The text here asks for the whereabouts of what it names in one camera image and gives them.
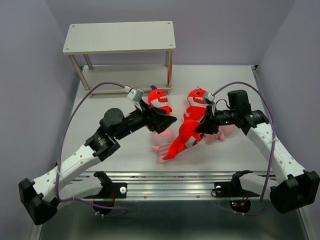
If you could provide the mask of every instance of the white shelf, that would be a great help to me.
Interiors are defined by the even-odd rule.
[[[119,82],[130,79],[134,71],[124,71],[123,75],[114,72],[105,81]],[[137,79],[136,86],[142,86],[150,78],[144,73]],[[178,121],[172,125],[177,134],[187,108],[187,95],[197,86],[214,92],[223,85],[233,81],[243,81],[257,86],[250,66],[216,66],[216,65],[175,65],[172,71],[174,78],[173,89],[168,96],[173,115]],[[263,105],[259,96],[250,88],[242,85],[229,87],[221,92],[218,98],[227,98],[227,92],[237,89],[246,90],[253,110],[262,110]],[[84,87],[79,86],[75,106],[86,94]],[[79,108],[70,125],[63,148],[63,159],[73,154],[80,145],[99,127],[99,121],[110,108],[119,108],[124,115],[132,112],[134,105],[122,95],[104,95],[89,98]],[[147,128],[140,129],[121,139],[121,148],[104,162],[92,167],[90,171],[106,172],[236,172],[242,170],[265,171],[267,161],[256,146],[240,131],[237,130],[225,142],[215,142],[207,145],[204,141],[191,149],[179,154],[176,159],[166,163],[158,163],[158,155],[151,151],[152,133]]]
[[[172,21],[71,24],[65,55],[169,52],[176,48]]]
[[[167,87],[168,69],[164,64],[94,65],[92,70],[85,65],[82,73],[91,87],[102,82],[117,82],[132,88],[139,87],[145,92],[151,90],[151,85],[163,90],[172,89]],[[115,85],[103,85],[93,94],[106,93],[119,94],[124,91]]]

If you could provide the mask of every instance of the robotic arm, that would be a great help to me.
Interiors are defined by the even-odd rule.
[[[247,92],[235,90],[228,92],[229,109],[217,110],[213,94],[207,92],[203,98],[209,105],[197,133],[216,134],[219,126],[234,124],[257,146],[269,161],[272,142],[275,148],[272,169],[275,180],[269,180],[266,198],[280,213],[310,205],[315,201],[320,178],[315,171],[308,172],[290,155],[280,140],[273,139],[272,126],[260,110],[251,110]],[[241,197],[246,191],[260,195],[265,178],[252,171],[239,171],[232,176],[231,182],[217,182],[216,197]]]
[[[51,219],[59,209],[66,205],[56,198],[56,175],[59,174],[59,193],[61,198],[84,198],[96,196],[114,188],[118,183],[112,182],[104,172],[96,172],[80,183],[69,184],[88,168],[99,164],[110,157],[120,148],[117,140],[121,140],[131,133],[147,127],[151,132],[162,133],[177,118],[166,115],[166,111],[146,104],[142,100],[143,91],[125,86],[128,98],[134,103],[136,109],[124,117],[118,108],[111,108],[105,112],[100,120],[100,127],[88,138],[85,143],[68,159],[42,176],[30,181],[25,178],[19,187],[20,200],[36,225],[43,224]]]

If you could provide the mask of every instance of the table leg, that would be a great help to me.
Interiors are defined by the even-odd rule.
[[[92,66],[91,60],[90,60],[90,58],[89,58],[89,55],[88,55],[88,54],[84,54],[83,56],[84,56],[84,59],[85,59],[85,61],[86,61],[86,64],[87,64],[88,67],[89,67],[89,70],[94,69],[94,66]]]
[[[82,70],[77,62],[77,59],[75,58],[74,55],[70,55],[70,59],[71,59],[71,62],[73,63],[74,67],[75,67],[75,70],[76,70],[76,73],[79,75],[79,78],[80,78],[80,81],[82,82],[82,85],[84,86],[84,90],[86,91],[89,91],[90,90],[90,87],[86,81],[86,78],[85,76],[83,75],[82,73]]]
[[[172,51],[168,52],[168,69],[167,69],[167,80],[166,80],[166,86],[168,88],[172,87]]]
[[[166,51],[165,52],[165,66],[166,67],[169,67],[169,55],[170,55],[170,52]]]

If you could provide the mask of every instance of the purple-gray wall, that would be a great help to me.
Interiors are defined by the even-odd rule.
[[[0,239],[25,240],[32,221],[18,183],[54,166],[78,80],[44,0],[0,6]]]
[[[258,67],[279,139],[320,174],[320,1],[297,0]],[[309,206],[320,236],[320,194]]]
[[[294,0],[46,0],[66,36],[70,24],[173,21],[175,64],[257,64]],[[154,54],[92,56],[94,64],[163,63]]]

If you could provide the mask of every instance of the red plush toy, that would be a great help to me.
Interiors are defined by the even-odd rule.
[[[202,101],[202,98],[205,93],[206,91],[201,88],[194,89],[189,93],[187,100],[190,106],[186,109],[188,115],[183,115],[184,120],[192,119],[200,121],[204,117],[207,104]]]
[[[167,94],[153,85],[151,86],[151,89],[152,91],[148,96],[148,104],[153,107],[166,110],[166,114],[170,115],[172,108],[169,106]]]
[[[175,158],[175,156],[183,150],[198,144],[204,137],[203,133],[195,132],[199,125],[200,122],[196,120],[185,120],[179,128],[178,137],[170,145],[166,156],[160,156],[159,162],[165,163],[166,161]]]

